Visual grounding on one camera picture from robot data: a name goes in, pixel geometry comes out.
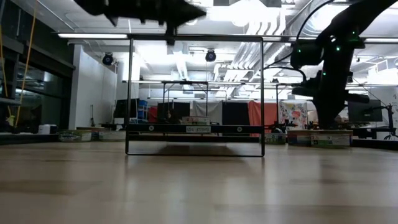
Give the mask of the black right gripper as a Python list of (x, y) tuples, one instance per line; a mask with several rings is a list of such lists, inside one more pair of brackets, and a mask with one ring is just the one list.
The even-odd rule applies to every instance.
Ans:
[(353, 54), (363, 49), (364, 41), (356, 30), (324, 30), (313, 43), (312, 65), (322, 63), (322, 69), (312, 78), (313, 104), (320, 129), (330, 129), (335, 118), (345, 108)]

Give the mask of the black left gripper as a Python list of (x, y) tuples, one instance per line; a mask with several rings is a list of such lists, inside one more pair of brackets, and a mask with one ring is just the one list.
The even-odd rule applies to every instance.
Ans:
[(113, 26), (117, 26), (120, 17), (139, 19), (141, 24), (146, 20), (158, 21), (160, 26), (179, 27), (186, 22), (205, 17), (206, 10), (187, 2), (173, 0), (173, 22), (166, 17), (168, 7), (166, 0), (73, 0), (84, 11), (92, 16), (104, 15)]

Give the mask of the silver lid seafood can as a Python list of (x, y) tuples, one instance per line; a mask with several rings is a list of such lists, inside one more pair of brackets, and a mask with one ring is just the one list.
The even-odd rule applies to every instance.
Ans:
[(349, 134), (312, 134), (311, 145), (316, 147), (350, 147)]
[(98, 133), (98, 139), (100, 141), (124, 141), (125, 138), (125, 131), (100, 131)]
[(182, 124), (184, 125), (210, 125), (209, 117), (202, 116), (184, 116), (182, 118)]
[(286, 134), (282, 133), (267, 133), (264, 135), (265, 144), (285, 144)]

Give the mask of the deep gold seafood can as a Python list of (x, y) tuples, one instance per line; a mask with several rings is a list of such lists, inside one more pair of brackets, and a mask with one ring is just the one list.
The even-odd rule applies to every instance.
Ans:
[(58, 139), (61, 142), (88, 142), (91, 141), (91, 131), (64, 130), (59, 132)]

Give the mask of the black background monitor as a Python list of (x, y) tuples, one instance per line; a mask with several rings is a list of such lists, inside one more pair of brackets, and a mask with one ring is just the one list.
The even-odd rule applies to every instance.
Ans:
[[(139, 106), (139, 99), (132, 98), (130, 102), (130, 118), (137, 117), (137, 107)], [(114, 109), (114, 118), (125, 118), (127, 113), (127, 100), (117, 100), (116, 107)]]
[(380, 100), (368, 103), (348, 102), (348, 118), (351, 122), (381, 122), (382, 109)]

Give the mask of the paint splattered white cloth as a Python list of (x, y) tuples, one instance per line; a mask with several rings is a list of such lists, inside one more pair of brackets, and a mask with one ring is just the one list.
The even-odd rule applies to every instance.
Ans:
[(286, 120), (295, 125), (294, 127), (289, 127), (289, 129), (305, 129), (308, 122), (307, 103), (280, 101), (279, 122), (285, 123)]

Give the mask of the long ceiling light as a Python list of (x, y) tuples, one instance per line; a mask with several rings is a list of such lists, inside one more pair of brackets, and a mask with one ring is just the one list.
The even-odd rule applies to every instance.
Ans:
[(367, 44), (398, 44), (398, 38), (366, 38)]
[(128, 39), (127, 34), (80, 34), (80, 33), (59, 33), (64, 39)]

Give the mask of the black curtain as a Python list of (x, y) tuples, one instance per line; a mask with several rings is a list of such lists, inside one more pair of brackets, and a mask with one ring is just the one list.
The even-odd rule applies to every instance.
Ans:
[(223, 103), (222, 119), (223, 125), (250, 125), (248, 104), (233, 101)]
[(183, 117), (190, 116), (190, 104), (181, 102), (158, 103), (157, 121), (159, 123), (179, 124)]

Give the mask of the grey curtain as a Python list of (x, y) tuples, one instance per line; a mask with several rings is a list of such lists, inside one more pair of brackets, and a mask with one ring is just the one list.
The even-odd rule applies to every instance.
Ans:
[(223, 102), (222, 101), (193, 101), (190, 116), (209, 117), (211, 122), (222, 124)]

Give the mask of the blue storage bin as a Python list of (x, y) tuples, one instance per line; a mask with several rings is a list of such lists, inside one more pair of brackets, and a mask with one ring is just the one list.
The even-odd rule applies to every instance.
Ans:
[(146, 100), (139, 100), (139, 105), (137, 107), (137, 118), (142, 120), (147, 120), (148, 114), (148, 102)]

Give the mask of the white box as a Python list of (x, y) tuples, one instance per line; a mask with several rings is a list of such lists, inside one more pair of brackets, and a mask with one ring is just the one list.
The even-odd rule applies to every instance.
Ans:
[(56, 134), (58, 126), (55, 124), (41, 124), (38, 128), (38, 134)]

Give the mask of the wooden shelf with black frame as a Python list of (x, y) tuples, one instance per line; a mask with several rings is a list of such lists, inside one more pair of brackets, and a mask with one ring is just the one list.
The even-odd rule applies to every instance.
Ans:
[[(132, 59), (133, 53), (133, 46), (134, 40), (153, 40), (153, 41), (160, 41), (160, 40), (175, 40), (175, 41), (205, 41), (205, 42), (212, 42), (212, 41), (220, 41), (220, 42), (258, 42), (260, 45), (260, 58), (261, 62), (263, 62), (263, 43), (264, 40), (261, 36), (257, 35), (211, 35), (211, 34), (203, 34), (203, 35), (172, 35), (172, 36), (165, 36), (160, 34), (127, 34), (129, 40), (129, 57)], [(126, 131), (126, 138), (125, 138), (125, 154), (127, 156), (154, 156), (155, 154), (133, 154), (129, 152), (129, 137), (130, 134), (133, 132), (141, 132), (141, 131), (153, 131), (155, 128), (160, 128), (160, 133), (171, 133), (172, 131), (183, 131), (183, 134), (210, 134), (210, 133), (228, 133), (228, 131), (246, 131), (246, 133), (255, 133), (261, 135), (264, 138), (265, 126), (264, 116), (262, 114), (262, 121), (260, 126), (225, 126), (225, 125), (182, 125), (182, 124), (131, 124), (130, 123), (130, 102), (131, 102), (131, 84), (132, 84), (132, 62), (129, 62), (129, 76), (128, 76), (128, 85), (127, 85), (127, 113), (124, 120), (125, 131)], [(264, 72), (261, 71), (261, 88), (262, 88), (262, 96), (261, 96), (261, 106), (262, 106), (262, 113), (264, 112)], [(208, 102), (208, 85), (209, 82), (199, 82), (199, 81), (160, 81), (163, 84), (163, 101), (165, 96), (165, 86), (168, 83), (171, 84), (179, 84), (179, 85), (192, 85), (192, 84), (203, 84), (206, 85), (206, 103)], [(261, 142), (261, 155), (259, 156), (243, 156), (243, 157), (264, 157), (265, 155), (265, 142), (262, 139)], [(239, 157), (242, 155), (237, 156), (228, 156), (228, 155), (221, 155), (227, 157)]]

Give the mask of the black aluminium table frame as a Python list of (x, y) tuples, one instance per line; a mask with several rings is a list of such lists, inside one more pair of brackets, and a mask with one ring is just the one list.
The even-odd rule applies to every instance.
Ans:
[[(168, 141), (168, 142), (222, 142), (222, 143), (259, 143), (260, 139), (248, 136), (154, 136), (130, 135), (130, 141)], [(57, 134), (5, 134), (0, 135), (0, 146), (10, 144), (33, 144), (45, 142), (59, 142)], [(382, 149), (398, 152), (398, 141), (375, 139), (353, 139), (352, 147), (368, 149)]]

